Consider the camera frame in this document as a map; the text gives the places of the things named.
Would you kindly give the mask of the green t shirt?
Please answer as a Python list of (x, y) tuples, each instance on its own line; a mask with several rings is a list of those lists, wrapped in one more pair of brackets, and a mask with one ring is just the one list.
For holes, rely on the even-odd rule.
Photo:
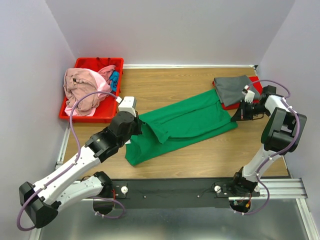
[(141, 114), (140, 135), (126, 145), (132, 166), (237, 128), (214, 89)]

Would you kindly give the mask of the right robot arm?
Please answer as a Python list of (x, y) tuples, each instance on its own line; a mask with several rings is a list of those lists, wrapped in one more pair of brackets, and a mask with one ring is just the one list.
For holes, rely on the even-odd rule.
[(230, 183), (230, 191), (236, 196), (253, 193), (260, 177), (272, 163), (297, 148), (307, 122), (307, 116), (293, 110), (272, 85), (262, 88), (257, 103), (241, 100), (231, 121), (252, 121), (260, 114), (267, 115), (269, 120), (261, 135), (260, 149), (247, 165), (234, 174)]

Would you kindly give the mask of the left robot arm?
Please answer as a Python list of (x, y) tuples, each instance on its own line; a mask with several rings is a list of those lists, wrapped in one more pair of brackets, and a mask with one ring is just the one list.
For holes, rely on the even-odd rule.
[(109, 126), (92, 135), (84, 146), (78, 148), (70, 160), (43, 179), (24, 182), (18, 189), (21, 210), (16, 224), (19, 230), (21, 217), (26, 213), (33, 226), (40, 229), (52, 222), (66, 207), (85, 198), (97, 198), (116, 203), (112, 180), (103, 171), (86, 180), (75, 180), (93, 167), (115, 155), (131, 136), (142, 134), (142, 121), (138, 112), (122, 110), (112, 119)]

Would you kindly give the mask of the folded grey t shirt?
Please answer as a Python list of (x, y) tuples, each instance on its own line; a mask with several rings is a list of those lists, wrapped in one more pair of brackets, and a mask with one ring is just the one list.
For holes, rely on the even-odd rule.
[(251, 82), (250, 78), (246, 75), (216, 77), (213, 80), (220, 102), (224, 104), (225, 107), (238, 104), (241, 100), (244, 100), (245, 95), (242, 93), (242, 90)]

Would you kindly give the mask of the red plastic bin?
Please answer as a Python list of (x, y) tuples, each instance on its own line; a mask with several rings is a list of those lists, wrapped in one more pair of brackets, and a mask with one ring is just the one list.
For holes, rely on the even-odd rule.
[(119, 72), (119, 80), (117, 84), (117, 91), (103, 92), (106, 94), (104, 100), (100, 101), (99, 106), (96, 108), (93, 116), (69, 116), (65, 113), (67, 97), (64, 93), (64, 98), (59, 111), (59, 118), (62, 120), (69, 120), (72, 116), (72, 120), (75, 123), (109, 123), (111, 119), (117, 113), (117, 103), (113, 96), (118, 96), (121, 92), (121, 81), (123, 75), (123, 58), (112, 57), (80, 57), (76, 60), (74, 67), (81, 69), (90, 69), (99, 73), (110, 85), (110, 76), (114, 71)]

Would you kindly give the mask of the folded red t shirt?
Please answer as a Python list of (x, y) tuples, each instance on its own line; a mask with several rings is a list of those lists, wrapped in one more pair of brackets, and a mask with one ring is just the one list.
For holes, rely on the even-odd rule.
[[(259, 80), (259, 78), (257, 76), (249, 77), (249, 79), (251, 80), (251, 83), (254, 82), (254, 84), (252, 86), (250, 86), (249, 89), (255, 93), (253, 102), (257, 103), (259, 101), (263, 87), (259, 82), (257, 82)], [(225, 107), (225, 105), (223, 103), (221, 103), (221, 106), (224, 110), (233, 110), (233, 109), (237, 109), (240, 106), (240, 102), (233, 104), (231, 106), (228, 106), (228, 107)]]

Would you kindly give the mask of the blue shirt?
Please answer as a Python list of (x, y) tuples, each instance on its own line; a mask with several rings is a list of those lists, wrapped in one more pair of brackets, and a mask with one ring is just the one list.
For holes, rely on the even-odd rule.
[(119, 82), (120, 74), (117, 71), (114, 71), (111, 76), (109, 77), (109, 85), (112, 92), (117, 91), (118, 82)]

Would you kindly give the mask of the light pink shirt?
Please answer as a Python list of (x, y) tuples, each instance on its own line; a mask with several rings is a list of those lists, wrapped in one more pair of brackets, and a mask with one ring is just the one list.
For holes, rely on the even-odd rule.
[(103, 92), (110, 92), (111, 91), (111, 87), (110, 85), (107, 83), (107, 81), (102, 77), (102, 75), (100, 75), (98, 72), (95, 72), (93, 71), (95, 74), (96, 74), (96, 83), (98, 85), (98, 89), (96, 92), (92, 92), (92, 93), (89, 93), (87, 95), (85, 95), (84, 97), (82, 97), (79, 101), (77, 101), (74, 106), (72, 107), (71, 109), (71, 115), (73, 114), (75, 108), (78, 106), (78, 104), (84, 100), (85, 98), (87, 98), (88, 96), (90, 95), (94, 95), (94, 94), (97, 94), (98, 96), (98, 99), (99, 99), (99, 103), (100, 101), (103, 101), (105, 99), (105, 97), (107, 96), (106, 94), (104, 94)]

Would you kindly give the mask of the dusty pink shirt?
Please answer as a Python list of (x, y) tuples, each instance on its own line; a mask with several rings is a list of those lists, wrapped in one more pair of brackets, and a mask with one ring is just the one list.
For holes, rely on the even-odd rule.
[[(64, 112), (69, 116), (72, 108), (77, 101), (87, 94), (96, 92), (98, 85), (96, 74), (86, 68), (68, 68), (63, 79), (63, 88), (65, 92), (66, 107)], [(95, 108), (100, 104), (98, 94), (92, 94), (83, 99), (74, 109), (73, 116), (89, 116), (93, 115)]]

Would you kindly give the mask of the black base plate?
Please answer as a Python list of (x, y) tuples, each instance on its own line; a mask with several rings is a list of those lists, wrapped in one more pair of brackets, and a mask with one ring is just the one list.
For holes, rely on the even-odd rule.
[(126, 209), (228, 208), (233, 199), (258, 197), (232, 188), (231, 177), (114, 179), (116, 200)]

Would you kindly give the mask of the aluminium table frame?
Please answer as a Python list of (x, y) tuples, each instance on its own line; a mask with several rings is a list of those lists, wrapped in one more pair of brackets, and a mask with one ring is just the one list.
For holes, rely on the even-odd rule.
[[(215, 77), (256, 77), (253, 66), (126, 65), (121, 80), (121, 96), (137, 98), (139, 113), (145, 113), (200, 94), (212, 88)], [(186, 180), (201, 177), (229, 177), (258, 150), (265, 119), (240, 123), (237, 129), (191, 146), (158, 156), (137, 166), (125, 160), (125, 151), (96, 166), (115, 179)], [(297, 199), (298, 212), (307, 237), (320, 237), (305, 202), (306, 188), (301, 179), (291, 179), (280, 159), (267, 171), (260, 185), (261, 198)]]

